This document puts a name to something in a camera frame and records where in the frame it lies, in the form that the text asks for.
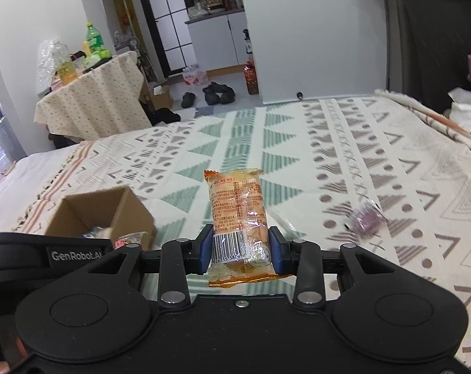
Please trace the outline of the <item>green soda bottle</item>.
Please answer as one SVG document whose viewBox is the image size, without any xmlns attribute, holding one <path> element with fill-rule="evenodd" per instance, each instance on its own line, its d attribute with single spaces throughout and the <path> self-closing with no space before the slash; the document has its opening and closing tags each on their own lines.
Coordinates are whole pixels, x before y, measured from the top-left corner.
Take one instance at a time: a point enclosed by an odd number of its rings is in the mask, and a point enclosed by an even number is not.
<svg viewBox="0 0 471 374">
<path fill-rule="evenodd" d="M 89 50 L 92 53 L 97 53 L 101 58 L 109 57 L 110 54 L 105 48 L 104 40 L 100 32 L 93 26 L 91 22 L 87 22 L 86 26 L 86 41 L 88 43 Z"/>
</svg>

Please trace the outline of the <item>small cardboard box on floor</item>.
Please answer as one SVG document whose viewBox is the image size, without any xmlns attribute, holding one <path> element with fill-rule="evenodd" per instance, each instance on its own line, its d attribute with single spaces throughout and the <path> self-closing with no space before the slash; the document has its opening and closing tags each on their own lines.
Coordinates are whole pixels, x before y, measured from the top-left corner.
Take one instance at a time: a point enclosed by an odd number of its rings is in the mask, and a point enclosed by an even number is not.
<svg viewBox="0 0 471 374">
<path fill-rule="evenodd" d="M 144 83 L 139 100 L 151 111 L 162 108 L 171 109 L 173 106 L 173 99 L 171 98 L 169 85 L 167 84 L 158 84 L 154 87 L 150 87 L 148 83 Z"/>
</svg>

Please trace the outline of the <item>pink white plastic bag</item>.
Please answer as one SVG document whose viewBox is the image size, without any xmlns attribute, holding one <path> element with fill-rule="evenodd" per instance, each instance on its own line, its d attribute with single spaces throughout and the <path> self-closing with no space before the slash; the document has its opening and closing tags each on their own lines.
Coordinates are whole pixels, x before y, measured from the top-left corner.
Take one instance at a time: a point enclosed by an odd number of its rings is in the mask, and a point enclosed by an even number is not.
<svg viewBox="0 0 471 374">
<path fill-rule="evenodd" d="M 208 83 L 207 72 L 200 69 L 197 64 L 182 69 L 182 78 L 186 85 L 205 85 Z"/>
</svg>

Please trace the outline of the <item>single black slipper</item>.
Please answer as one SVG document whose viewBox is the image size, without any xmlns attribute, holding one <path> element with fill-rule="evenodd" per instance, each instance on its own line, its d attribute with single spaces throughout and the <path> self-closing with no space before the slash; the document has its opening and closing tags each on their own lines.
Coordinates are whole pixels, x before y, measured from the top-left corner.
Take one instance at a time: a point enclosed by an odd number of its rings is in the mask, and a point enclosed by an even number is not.
<svg viewBox="0 0 471 374">
<path fill-rule="evenodd" d="M 184 109 L 191 108 L 194 106 L 196 101 L 196 95 L 192 92 L 186 92 L 182 96 L 181 107 Z"/>
</svg>

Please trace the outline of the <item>purple snack packet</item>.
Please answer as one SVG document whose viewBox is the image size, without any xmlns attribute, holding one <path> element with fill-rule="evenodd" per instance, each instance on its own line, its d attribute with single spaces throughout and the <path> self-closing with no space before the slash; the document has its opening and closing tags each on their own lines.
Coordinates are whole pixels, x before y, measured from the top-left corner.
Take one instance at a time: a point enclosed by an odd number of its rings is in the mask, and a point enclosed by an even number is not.
<svg viewBox="0 0 471 374">
<path fill-rule="evenodd" d="M 345 227 L 359 237 L 372 237 L 388 218 L 372 199 L 365 199 L 346 218 Z"/>
</svg>

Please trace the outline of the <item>orange bread packet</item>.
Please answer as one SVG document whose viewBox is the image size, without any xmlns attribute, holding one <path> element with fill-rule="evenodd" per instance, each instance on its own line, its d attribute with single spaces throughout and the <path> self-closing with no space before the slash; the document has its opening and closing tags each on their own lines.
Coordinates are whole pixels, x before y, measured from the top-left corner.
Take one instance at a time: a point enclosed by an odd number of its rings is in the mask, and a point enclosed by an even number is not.
<svg viewBox="0 0 471 374">
<path fill-rule="evenodd" d="M 214 225 L 208 285 L 231 288 L 278 278 L 271 260 L 260 169 L 205 170 Z"/>
</svg>

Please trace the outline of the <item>clear yellow oil bottle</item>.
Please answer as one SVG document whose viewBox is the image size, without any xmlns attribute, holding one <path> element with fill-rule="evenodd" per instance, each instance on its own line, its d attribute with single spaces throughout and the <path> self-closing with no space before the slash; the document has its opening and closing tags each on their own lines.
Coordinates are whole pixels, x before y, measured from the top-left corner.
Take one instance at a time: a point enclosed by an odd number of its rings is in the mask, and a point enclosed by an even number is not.
<svg viewBox="0 0 471 374">
<path fill-rule="evenodd" d="M 54 39 L 50 42 L 50 54 L 54 63 L 54 69 L 61 80 L 61 83 L 66 86 L 78 78 L 77 71 L 73 65 L 71 54 L 66 44 Z"/>
</svg>

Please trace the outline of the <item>red blue snack packet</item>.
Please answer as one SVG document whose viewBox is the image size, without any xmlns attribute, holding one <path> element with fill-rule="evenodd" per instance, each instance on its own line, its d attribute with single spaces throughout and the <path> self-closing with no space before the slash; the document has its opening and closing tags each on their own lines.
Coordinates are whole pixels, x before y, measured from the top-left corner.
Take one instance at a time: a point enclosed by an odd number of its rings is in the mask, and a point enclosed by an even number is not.
<svg viewBox="0 0 471 374">
<path fill-rule="evenodd" d="M 148 233 L 146 231 L 134 232 L 130 234 L 126 234 L 124 236 L 119 237 L 114 242 L 114 248 L 124 247 L 126 245 L 142 245 L 143 239 L 147 238 Z"/>
</svg>

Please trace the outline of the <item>brown cardboard box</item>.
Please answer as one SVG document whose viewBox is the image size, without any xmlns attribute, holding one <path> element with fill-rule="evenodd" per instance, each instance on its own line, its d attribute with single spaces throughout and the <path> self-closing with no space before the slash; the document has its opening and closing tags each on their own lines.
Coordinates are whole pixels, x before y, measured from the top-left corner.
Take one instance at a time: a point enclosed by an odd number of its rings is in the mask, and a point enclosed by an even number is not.
<svg viewBox="0 0 471 374">
<path fill-rule="evenodd" d="M 112 244 L 126 234 L 146 231 L 141 247 L 154 246 L 157 230 L 152 214 L 130 187 L 115 187 L 61 199 L 45 234 L 52 237 L 104 238 Z"/>
</svg>

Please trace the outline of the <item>black chair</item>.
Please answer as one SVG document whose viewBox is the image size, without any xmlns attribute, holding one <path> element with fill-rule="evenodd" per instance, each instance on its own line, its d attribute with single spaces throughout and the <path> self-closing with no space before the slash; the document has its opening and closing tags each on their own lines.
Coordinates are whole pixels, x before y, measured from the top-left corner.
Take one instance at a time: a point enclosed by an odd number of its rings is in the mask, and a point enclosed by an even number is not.
<svg viewBox="0 0 471 374">
<path fill-rule="evenodd" d="M 471 0 L 387 0 L 388 89 L 442 114 L 470 89 Z"/>
</svg>

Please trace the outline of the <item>red oil bottle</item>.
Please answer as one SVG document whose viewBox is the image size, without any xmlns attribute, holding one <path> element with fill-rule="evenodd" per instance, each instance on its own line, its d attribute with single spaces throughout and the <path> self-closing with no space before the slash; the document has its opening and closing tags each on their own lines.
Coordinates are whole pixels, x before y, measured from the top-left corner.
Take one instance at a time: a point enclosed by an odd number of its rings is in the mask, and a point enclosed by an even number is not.
<svg viewBox="0 0 471 374">
<path fill-rule="evenodd" d="M 249 95 L 258 95 L 258 77 L 256 68 L 252 61 L 247 61 L 244 66 L 244 77 L 246 80 L 246 88 Z"/>
</svg>

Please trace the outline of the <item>patterned bed blanket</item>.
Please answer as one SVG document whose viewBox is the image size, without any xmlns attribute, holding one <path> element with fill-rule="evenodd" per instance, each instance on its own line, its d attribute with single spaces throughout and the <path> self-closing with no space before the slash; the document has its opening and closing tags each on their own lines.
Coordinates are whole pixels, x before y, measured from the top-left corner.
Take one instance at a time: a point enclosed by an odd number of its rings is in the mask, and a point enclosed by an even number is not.
<svg viewBox="0 0 471 374">
<path fill-rule="evenodd" d="M 269 224 L 325 250 L 355 242 L 346 216 L 375 201 L 388 222 L 359 244 L 462 300 L 471 369 L 471 141 L 403 95 L 245 109 L 29 156 L 0 182 L 0 232 L 41 234 L 64 197 L 128 186 L 161 246 L 211 222 L 205 170 L 245 168 L 263 171 Z"/>
</svg>

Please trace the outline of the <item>white kitchen cabinet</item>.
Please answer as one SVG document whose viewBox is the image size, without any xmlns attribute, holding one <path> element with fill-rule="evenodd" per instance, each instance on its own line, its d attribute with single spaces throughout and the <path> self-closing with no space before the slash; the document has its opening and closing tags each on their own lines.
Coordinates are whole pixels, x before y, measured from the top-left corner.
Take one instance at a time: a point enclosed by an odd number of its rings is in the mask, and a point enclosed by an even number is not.
<svg viewBox="0 0 471 374">
<path fill-rule="evenodd" d="M 209 15 L 186 22 L 197 65 L 211 71 L 244 65 L 247 60 L 243 9 Z"/>
</svg>

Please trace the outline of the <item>table with dotted cloth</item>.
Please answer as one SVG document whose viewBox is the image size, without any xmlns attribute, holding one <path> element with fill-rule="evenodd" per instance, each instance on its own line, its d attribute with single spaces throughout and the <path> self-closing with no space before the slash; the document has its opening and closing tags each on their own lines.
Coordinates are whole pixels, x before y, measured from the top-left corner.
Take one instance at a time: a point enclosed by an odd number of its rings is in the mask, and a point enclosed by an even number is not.
<svg viewBox="0 0 471 374">
<path fill-rule="evenodd" d="M 143 86 L 137 54 L 128 51 L 49 93 L 36 104 L 34 121 L 54 135 L 82 140 L 149 128 L 139 102 Z"/>
</svg>

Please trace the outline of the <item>black shoes pile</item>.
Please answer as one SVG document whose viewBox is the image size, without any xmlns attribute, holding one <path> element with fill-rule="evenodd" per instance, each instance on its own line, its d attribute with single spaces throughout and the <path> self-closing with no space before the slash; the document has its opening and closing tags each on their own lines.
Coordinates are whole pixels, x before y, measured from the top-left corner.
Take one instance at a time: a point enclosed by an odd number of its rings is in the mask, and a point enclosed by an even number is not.
<svg viewBox="0 0 471 374">
<path fill-rule="evenodd" d="M 218 104 L 227 105 L 236 100 L 236 92 L 226 84 L 217 84 L 212 82 L 202 89 L 204 98 L 209 106 Z"/>
</svg>

